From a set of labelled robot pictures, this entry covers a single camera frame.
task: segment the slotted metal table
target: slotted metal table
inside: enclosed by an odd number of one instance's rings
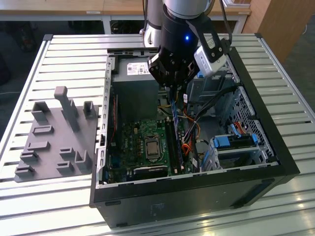
[[[55,35],[44,40],[0,143],[0,235],[308,235],[315,230],[315,115],[263,39],[233,37],[301,174],[252,206],[111,230],[88,206],[91,175],[15,183],[35,101],[60,106],[67,86],[77,106],[102,105],[108,48],[143,47],[139,35]]]

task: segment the robotic arm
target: robotic arm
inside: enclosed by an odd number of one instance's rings
[[[161,86],[177,90],[199,71],[205,77],[216,73],[226,62],[230,42],[219,39],[211,19],[204,13],[210,4],[208,0],[164,0],[163,3],[160,0],[148,3],[145,44],[157,46],[160,39],[158,53],[149,59],[148,66]],[[211,41],[206,41],[205,33],[212,35]]]

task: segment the power supply label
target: power supply label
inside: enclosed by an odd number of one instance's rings
[[[127,64],[127,75],[149,75],[148,64],[146,62],[135,62]]]

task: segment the cpu socket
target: cpu socket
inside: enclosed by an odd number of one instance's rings
[[[161,157],[159,136],[147,136],[145,138],[146,158],[151,162],[156,162]]]

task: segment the wooden desk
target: wooden desk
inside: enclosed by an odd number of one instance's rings
[[[0,21],[101,20],[104,0],[0,0]]]
[[[0,14],[86,15],[103,11],[104,0],[0,0]]]
[[[249,8],[226,8],[227,19],[236,21],[234,33],[241,33]],[[223,21],[219,0],[211,19]],[[112,20],[144,20],[142,0],[0,0],[0,21],[75,21],[102,20],[110,34]]]
[[[225,9],[227,16],[250,15],[246,7],[229,7]],[[143,15],[142,0],[104,0],[103,14],[106,15]],[[216,0],[211,16],[222,15],[219,0]]]
[[[228,7],[225,11],[228,21],[237,22],[233,32],[241,33],[252,11],[248,7]],[[105,33],[110,34],[112,20],[144,20],[142,0],[104,0],[103,15]],[[213,21],[223,21],[219,0],[216,0],[210,16]]]

